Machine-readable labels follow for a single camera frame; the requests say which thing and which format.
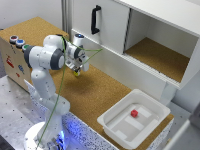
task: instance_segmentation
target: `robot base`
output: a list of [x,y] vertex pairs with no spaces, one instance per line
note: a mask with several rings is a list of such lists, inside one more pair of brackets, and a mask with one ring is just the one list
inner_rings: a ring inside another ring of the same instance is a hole
[[[35,124],[26,132],[24,137],[24,150],[36,150],[37,143],[35,142],[34,138],[36,137],[36,135],[38,134],[38,132],[40,131],[40,129],[43,127],[44,124],[45,124],[44,122]],[[37,150],[49,150],[49,148],[38,147]]]

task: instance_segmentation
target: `black handle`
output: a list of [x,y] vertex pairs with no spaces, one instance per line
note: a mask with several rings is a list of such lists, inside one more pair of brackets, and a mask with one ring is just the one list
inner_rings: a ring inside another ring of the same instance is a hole
[[96,12],[101,10],[101,7],[96,5],[96,8],[92,10],[92,24],[91,24],[91,31],[92,34],[98,33],[100,30],[96,28]]

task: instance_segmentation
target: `white tray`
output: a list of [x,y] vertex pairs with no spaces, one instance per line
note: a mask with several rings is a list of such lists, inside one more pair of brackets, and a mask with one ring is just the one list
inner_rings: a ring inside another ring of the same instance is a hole
[[[138,111],[133,118],[132,110]],[[133,90],[98,118],[105,133],[126,149],[137,148],[169,115],[170,109],[140,90]]]

